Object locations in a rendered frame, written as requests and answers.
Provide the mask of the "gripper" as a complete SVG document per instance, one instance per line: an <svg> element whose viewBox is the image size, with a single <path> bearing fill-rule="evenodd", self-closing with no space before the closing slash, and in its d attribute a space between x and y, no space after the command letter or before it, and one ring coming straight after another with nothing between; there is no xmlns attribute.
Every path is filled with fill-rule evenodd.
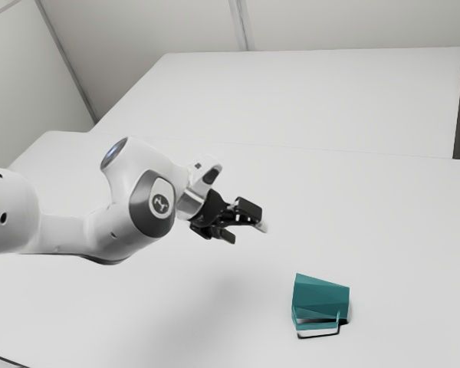
<svg viewBox="0 0 460 368"><path fill-rule="evenodd" d="M262 233L268 232L268 224L263 219L263 210L259 205L243 197L238 197L229 205L214 189L209 190L203 206L189 220L189 228L204 239L215 238L234 244L235 235L218 224L225 210L227 226L251 226Z"/></svg>

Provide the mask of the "teal faceted mug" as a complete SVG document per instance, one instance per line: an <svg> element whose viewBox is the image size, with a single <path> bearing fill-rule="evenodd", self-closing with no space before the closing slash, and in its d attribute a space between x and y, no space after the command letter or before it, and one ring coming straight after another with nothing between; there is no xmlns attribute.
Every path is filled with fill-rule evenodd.
<svg viewBox="0 0 460 368"><path fill-rule="evenodd" d="M350 288L296 273L291 319L299 339L337 335L350 319Z"/></svg>

